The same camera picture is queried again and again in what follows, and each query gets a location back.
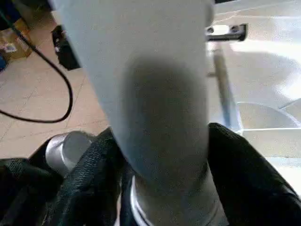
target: beige floor tile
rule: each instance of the beige floor tile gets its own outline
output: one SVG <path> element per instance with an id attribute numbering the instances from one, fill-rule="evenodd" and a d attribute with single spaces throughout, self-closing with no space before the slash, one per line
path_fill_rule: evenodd
<path id="1" fill-rule="evenodd" d="M 106 128 L 108 128 L 108 126 L 109 126 L 109 123 L 106 120 L 103 120 L 103 121 L 97 121 L 97 122 L 93 122 L 93 123 L 76 126 L 73 128 L 67 128 L 65 130 L 65 132 L 80 130 L 80 131 L 84 131 L 86 133 L 97 136 L 102 131 L 104 131 Z"/>
<path id="2" fill-rule="evenodd" d="M 41 74 L 41 82 L 33 92 L 33 96 L 41 96 L 52 92 L 65 93 L 67 91 L 66 84 L 61 76 L 53 69 L 47 69 Z M 82 69 L 76 69 L 69 72 L 65 72 L 72 88 L 76 94 L 76 89 L 81 86 L 85 78 L 85 74 Z"/>
<path id="3" fill-rule="evenodd" d="M 65 114 L 67 107 L 68 96 L 56 92 L 44 96 L 31 97 L 20 112 L 20 115 L 37 119 L 56 119 Z M 68 119 L 55 124 L 16 121 L 7 131 L 3 140 L 63 129 L 66 127 L 67 121 Z"/>
<path id="4" fill-rule="evenodd" d="M 68 122 L 68 128 L 85 123 L 102 121 L 104 119 L 105 114 L 103 113 L 91 86 L 88 84 L 83 85 Z"/>
<path id="5" fill-rule="evenodd" d="M 38 147 L 57 132 L 42 133 L 0 142 L 0 159 L 30 157 Z"/>
<path id="6" fill-rule="evenodd" d="M 0 104 L 0 109 L 8 113 L 18 115 L 19 111 L 24 107 L 26 101 L 27 98 L 24 98 L 5 104 Z M 0 139 L 5 135 L 9 127 L 12 125 L 13 121 L 13 119 L 0 114 Z"/>
<path id="7" fill-rule="evenodd" d="M 0 102 L 30 97 L 39 82 L 39 73 L 19 74 L 7 79 L 0 88 Z"/>

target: black glove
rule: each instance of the black glove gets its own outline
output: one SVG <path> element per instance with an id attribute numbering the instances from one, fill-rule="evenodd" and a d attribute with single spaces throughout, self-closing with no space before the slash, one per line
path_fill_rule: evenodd
<path id="1" fill-rule="evenodd" d="M 63 182 L 46 225 L 113 225 L 123 165 L 121 151 L 106 129 Z"/>
<path id="2" fill-rule="evenodd" d="M 208 161 L 231 226 L 301 225 L 298 195 L 243 137 L 210 124 Z"/>

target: black fabric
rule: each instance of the black fabric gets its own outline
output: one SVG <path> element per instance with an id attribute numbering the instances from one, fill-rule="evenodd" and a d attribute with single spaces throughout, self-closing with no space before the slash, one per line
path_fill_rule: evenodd
<path id="1" fill-rule="evenodd" d="M 80 67 L 68 40 L 63 35 L 61 25 L 58 25 L 52 31 L 52 41 L 55 47 L 55 53 L 62 66 L 67 70 L 73 70 Z"/>
<path id="2" fill-rule="evenodd" d="M 234 1 L 234 0 L 215 0 L 215 3 L 219 4 L 219 3 L 224 3 L 224 2 L 227 2 L 227 1 Z"/>
<path id="3" fill-rule="evenodd" d="M 101 133 L 67 176 L 47 218 L 48 226 L 112 226 L 124 158 L 109 129 Z"/>
<path id="4" fill-rule="evenodd" d="M 127 164 L 122 176 L 121 208 L 120 208 L 120 226 L 138 226 L 131 208 L 131 186 L 133 170 Z"/>
<path id="5" fill-rule="evenodd" d="M 210 124 L 208 161 L 232 226 L 301 225 L 297 194 L 243 137 Z"/>

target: cardboard box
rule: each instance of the cardboard box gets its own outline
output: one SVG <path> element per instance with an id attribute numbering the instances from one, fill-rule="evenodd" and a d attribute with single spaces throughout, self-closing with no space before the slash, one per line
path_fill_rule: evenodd
<path id="1" fill-rule="evenodd" d="M 21 31 L 22 35 L 32 43 L 29 36 L 29 29 L 24 21 L 19 19 L 14 23 L 14 25 L 19 31 Z M 5 52 L 3 57 L 7 61 L 28 57 L 32 53 L 32 50 L 14 33 L 11 28 L 1 31 L 0 36 L 0 41 Z"/>

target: white surface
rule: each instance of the white surface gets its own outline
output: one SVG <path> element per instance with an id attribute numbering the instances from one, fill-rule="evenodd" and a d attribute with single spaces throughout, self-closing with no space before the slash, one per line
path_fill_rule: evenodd
<path id="1" fill-rule="evenodd" d="M 254 103 L 238 103 L 244 129 L 294 128 L 301 123 L 286 112 Z"/>

